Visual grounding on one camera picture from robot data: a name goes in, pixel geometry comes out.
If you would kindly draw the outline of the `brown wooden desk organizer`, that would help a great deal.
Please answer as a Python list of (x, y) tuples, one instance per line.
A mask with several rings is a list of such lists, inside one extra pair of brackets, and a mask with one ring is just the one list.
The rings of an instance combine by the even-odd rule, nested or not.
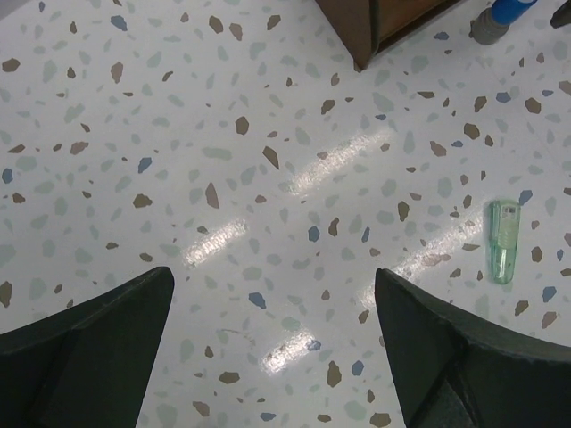
[(356, 71), (392, 45), (460, 4), (460, 0), (317, 0)]

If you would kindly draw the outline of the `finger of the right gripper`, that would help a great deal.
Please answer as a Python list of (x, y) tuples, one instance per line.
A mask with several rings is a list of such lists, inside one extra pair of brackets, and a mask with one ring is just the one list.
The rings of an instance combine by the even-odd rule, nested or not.
[(550, 25), (554, 29), (560, 29), (571, 24), (571, 0), (566, 0), (550, 19)]

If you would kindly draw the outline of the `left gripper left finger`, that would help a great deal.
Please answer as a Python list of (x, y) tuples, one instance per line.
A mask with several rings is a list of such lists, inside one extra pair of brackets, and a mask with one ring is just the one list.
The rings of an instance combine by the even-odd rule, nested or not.
[(153, 268), (1, 336), (3, 427), (133, 427), (170, 311), (174, 277)]

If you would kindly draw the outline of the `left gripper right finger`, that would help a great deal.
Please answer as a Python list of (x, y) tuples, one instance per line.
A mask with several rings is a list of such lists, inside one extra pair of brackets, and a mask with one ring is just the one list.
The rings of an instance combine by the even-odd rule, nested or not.
[(570, 349), (477, 317), (394, 272), (375, 299), (408, 427), (568, 427)]

